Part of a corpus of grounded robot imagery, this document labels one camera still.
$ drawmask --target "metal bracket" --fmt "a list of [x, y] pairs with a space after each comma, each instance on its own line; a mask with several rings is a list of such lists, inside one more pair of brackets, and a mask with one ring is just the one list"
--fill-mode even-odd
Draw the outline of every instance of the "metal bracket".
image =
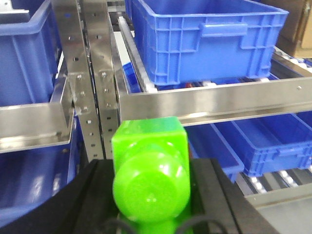
[[107, 2], [83, 0], [82, 12], [90, 46], [105, 154], [106, 158], [113, 158], [111, 139], [119, 123]]
[[85, 40], [77, 0], [53, 0], [68, 77], [74, 96], [89, 161], [103, 159], [95, 88], [87, 58]]

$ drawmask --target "cardboard box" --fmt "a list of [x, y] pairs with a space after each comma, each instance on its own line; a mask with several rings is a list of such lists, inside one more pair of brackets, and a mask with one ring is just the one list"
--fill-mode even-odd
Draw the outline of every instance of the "cardboard box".
[[289, 11], [277, 47], [295, 58], [312, 58], [312, 0], [262, 0]]

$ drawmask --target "metal rail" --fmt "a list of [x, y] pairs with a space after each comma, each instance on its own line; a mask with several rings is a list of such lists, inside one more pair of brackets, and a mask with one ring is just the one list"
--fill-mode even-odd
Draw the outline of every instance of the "metal rail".
[[59, 77], [49, 103], [0, 107], [0, 153], [69, 143], [72, 102], [68, 80]]

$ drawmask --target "crate rim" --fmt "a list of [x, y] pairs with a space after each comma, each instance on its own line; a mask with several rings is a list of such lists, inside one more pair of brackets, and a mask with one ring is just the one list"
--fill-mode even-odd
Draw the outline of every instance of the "crate rim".
[[51, 0], [45, 0], [28, 22], [0, 24], [0, 36], [32, 35], [40, 32], [51, 10]]
[[[288, 115], [292, 115], [293, 117], [295, 117], [300, 123], [302, 123], [305, 127], [307, 127], [310, 131], [312, 131], [312, 127], [310, 127], [306, 122], [304, 122], [302, 119], [300, 119], [297, 115], [295, 114], [288, 114]], [[239, 133], [244, 137], [244, 139], [247, 141], [247, 143], [254, 149], [254, 150], [266, 150], [267, 148], [270, 149], [270, 151], [276, 150], [280, 148], [280, 145], [276, 145], [276, 146], [270, 146], [270, 147], [256, 147], [249, 139], [249, 137], [246, 136], [246, 134], [241, 130], [241, 128], [238, 126], [238, 124], [236, 123], [236, 121], [231, 121], [232, 124], [235, 126], [235, 128], [239, 131]], [[309, 144], [312, 144], [312, 139], [311, 140], [305, 140], [305, 141], [300, 141], [297, 143], [289, 143], [289, 144], [283, 144], [283, 146], [285, 147], [297, 147], [298, 143], [302, 143], [305, 144], [306, 147], [308, 147]]]
[[261, 15], [288, 15], [289, 12], [286, 10], [283, 10], [281, 8], [277, 8], [277, 7], [273, 7], [273, 6], [269, 6], [269, 5], [265, 5], [259, 2], [255, 2], [252, 0], [243, 0], [243, 1], [247, 1], [247, 2], [251, 2], [253, 4], [256, 5], [260, 5], [260, 6], [266, 6], [270, 9], [272, 9], [273, 11], [270, 12], [246, 12], [246, 13], [207, 13], [207, 14], [177, 14], [177, 15], [170, 15], [170, 14], [157, 14], [155, 13], [151, 7], [144, 1], [144, 0], [137, 0], [139, 1], [144, 8], [146, 9], [146, 11], [148, 12], [149, 15], [156, 17], [156, 18], [193, 18], [193, 17], [229, 17], [229, 16], [261, 16]]

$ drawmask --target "hole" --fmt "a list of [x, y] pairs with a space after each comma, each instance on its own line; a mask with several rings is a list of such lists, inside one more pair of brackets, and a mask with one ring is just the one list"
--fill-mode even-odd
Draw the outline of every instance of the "hole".
[[63, 149], [63, 150], [62, 150], [62, 153], [63, 153], [63, 154], [66, 154], [66, 153], [68, 153], [68, 152], [69, 152], [69, 149]]
[[74, 41], [74, 40], [75, 40], [75, 37], [69, 36], [69, 37], [68, 37], [68, 40], [69, 40], [69, 41]]

